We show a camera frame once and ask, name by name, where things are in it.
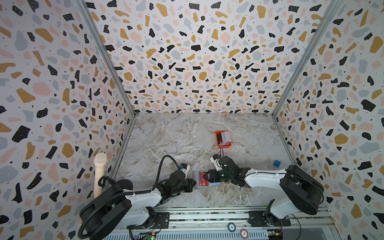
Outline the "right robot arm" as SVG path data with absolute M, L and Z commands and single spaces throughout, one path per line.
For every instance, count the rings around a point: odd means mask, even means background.
M 324 201 L 324 187 L 295 165 L 275 171 L 240 168 L 228 156 L 220 155 L 214 155 L 211 162 L 215 168 L 202 175 L 211 184 L 224 182 L 239 188 L 260 187 L 284 192 L 284 198 L 271 200 L 263 213 L 271 224 L 298 212 L 316 215 Z

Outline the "red card tray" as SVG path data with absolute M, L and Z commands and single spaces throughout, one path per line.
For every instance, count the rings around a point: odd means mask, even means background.
M 217 131 L 215 134 L 219 149 L 227 149 L 232 146 L 232 139 L 228 131 Z

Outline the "beige microphone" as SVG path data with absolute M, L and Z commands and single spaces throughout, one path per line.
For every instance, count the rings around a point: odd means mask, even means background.
M 94 180 L 94 198 L 96 199 L 101 193 L 103 187 L 99 186 L 99 180 L 104 176 L 105 168 L 108 162 L 107 154 L 97 153 L 94 159 L 95 180 Z

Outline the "beige leather card holder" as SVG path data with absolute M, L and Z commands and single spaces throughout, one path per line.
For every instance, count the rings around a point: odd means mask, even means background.
M 208 180 L 204 178 L 204 175 L 207 172 L 204 171 L 195 171 L 193 173 L 193 179 L 196 181 L 196 188 L 202 189 L 207 187 L 219 186 L 221 183 L 210 183 Z

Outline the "red round sticker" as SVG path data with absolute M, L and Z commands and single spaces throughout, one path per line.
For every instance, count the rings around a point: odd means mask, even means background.
M 243 239 L 243 240 L 246 240 L 249 238 L 249 232 L 246 230 L 246 229 L 241 229 L 240 230 L 240 237 Z

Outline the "stack of cards in tray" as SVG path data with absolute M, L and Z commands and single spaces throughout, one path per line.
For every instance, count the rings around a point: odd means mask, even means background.
M 228 131 L 221 131 L 217 134 L 218 146 L 228 146 L 232 140 Z

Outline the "blue tag on table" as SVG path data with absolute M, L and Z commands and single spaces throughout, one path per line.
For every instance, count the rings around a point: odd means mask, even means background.
M 275 160 L 274 163 L 273 163 L 273 166 L 276 167 L 276 168 L 279 168 L 281 166 L 281 162 L 278 161 L 278 160 Z

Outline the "red credit card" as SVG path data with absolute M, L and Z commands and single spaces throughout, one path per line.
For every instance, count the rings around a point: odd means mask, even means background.
M 195 181 L 197 182 L 196 184 L 197 189 L 206 188 L 210 185 L 208 181 L 205 181 L 203 179 L 204 173 L 205 173 L 204 171 L 195 172 Z

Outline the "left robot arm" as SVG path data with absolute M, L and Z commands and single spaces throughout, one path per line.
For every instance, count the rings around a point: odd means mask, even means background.
M 101 240 L 116 227 L 150 227 L 155 221 L 155 207 L 183 193 L 191 193 L 196 181 L 187 178 L 185 171 L 176 170 L 167 180 L 151 189 L 134 191 L 129 180 L 106 178 L 111 186 L 80 211 L 82 225 L 78 238 Z

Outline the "round sticker on rail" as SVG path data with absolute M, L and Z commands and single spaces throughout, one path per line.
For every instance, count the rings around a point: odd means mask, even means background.
M 236 231 L 236 225 L 234 223 L 228 223 L 228 231 L 234 233 Z

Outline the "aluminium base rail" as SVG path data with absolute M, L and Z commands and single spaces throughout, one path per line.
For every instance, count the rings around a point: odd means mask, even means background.
M 156 208 L 152 226 L 116 227 L 106 240 L 339 240 L 330 214 L 325 209 L 314 216 L 298 212 L 275 226 L 263 219 L 262 207 Z M 228 231 L 228 223 L 236 231 Z

